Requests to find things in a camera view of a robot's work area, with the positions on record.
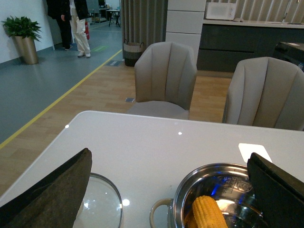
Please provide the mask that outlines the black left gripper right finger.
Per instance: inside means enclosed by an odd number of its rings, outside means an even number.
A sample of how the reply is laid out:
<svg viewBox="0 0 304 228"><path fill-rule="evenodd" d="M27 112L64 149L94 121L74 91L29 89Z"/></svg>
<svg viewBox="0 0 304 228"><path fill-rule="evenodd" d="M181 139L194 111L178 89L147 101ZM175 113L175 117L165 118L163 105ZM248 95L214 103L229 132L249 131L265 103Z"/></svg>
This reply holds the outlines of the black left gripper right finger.
<svg viewBox="0 0 304 228"><path fill-rule="evenodd" d="M255 152L247 161L247 172L258 207L270 228L304 226L302 181Z"/></svg>

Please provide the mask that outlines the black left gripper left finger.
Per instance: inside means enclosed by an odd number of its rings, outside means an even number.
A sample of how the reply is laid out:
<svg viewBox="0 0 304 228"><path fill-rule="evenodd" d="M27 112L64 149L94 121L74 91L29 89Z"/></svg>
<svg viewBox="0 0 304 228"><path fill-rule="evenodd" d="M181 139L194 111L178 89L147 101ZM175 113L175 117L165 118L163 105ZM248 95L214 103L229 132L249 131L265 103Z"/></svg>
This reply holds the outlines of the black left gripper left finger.
<svg viewBox="0 0 304 228"><path fill-rule="evenodd" d="M92 153L84 148L0 208L2 228L71 228L88 185Z"/></svg>

